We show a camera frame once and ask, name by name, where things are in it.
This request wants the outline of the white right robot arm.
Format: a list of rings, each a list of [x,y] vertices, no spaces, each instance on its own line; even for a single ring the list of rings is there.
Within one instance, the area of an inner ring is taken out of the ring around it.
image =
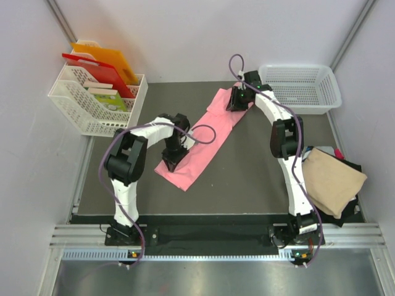
[[[280,237],[302,244],[318,229],[317,214],[308,199],[302,172],[302,118],[279,103],[272,87],[262,83],[257,70],[241,70],[235,77],[239,84],[232,88],[226,110],[241,112],[254,104],[271,123],[270,151],[281,166],[289,199],[288,232]]]

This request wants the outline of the pink t shirt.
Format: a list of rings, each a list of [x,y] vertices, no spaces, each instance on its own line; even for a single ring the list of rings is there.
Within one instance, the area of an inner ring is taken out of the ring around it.
[[[183,191],[187,191],[200,177],[225,143],[233,128],[246,114],[245,111],[230,112],[226,110],[231,91],[231,88],[220,88],[206,108],[206,113],[193,126],[192,136],[204,141],[205,144],[194,144],[173,173],[161,161],[154,169],[158,175]]]

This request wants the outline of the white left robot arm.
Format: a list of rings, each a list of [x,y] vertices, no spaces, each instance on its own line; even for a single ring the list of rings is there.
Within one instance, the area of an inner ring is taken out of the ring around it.
[[[133,225],[139,218],[136,188],[144,171],[148,148],[161,140],[165,141],[162,160],[165,169],[174,172],[188,154],[182,138],[189,128],[190,123],[185,115],[178,113],[171,116],[163,113],[145,125],[129,131],[119,129],[115,133],[117,141],[104,161],[104,168],[114,188],[114,219],[121,225],[118,236],[124,243],[134,244],[140,236],[139,228]]]

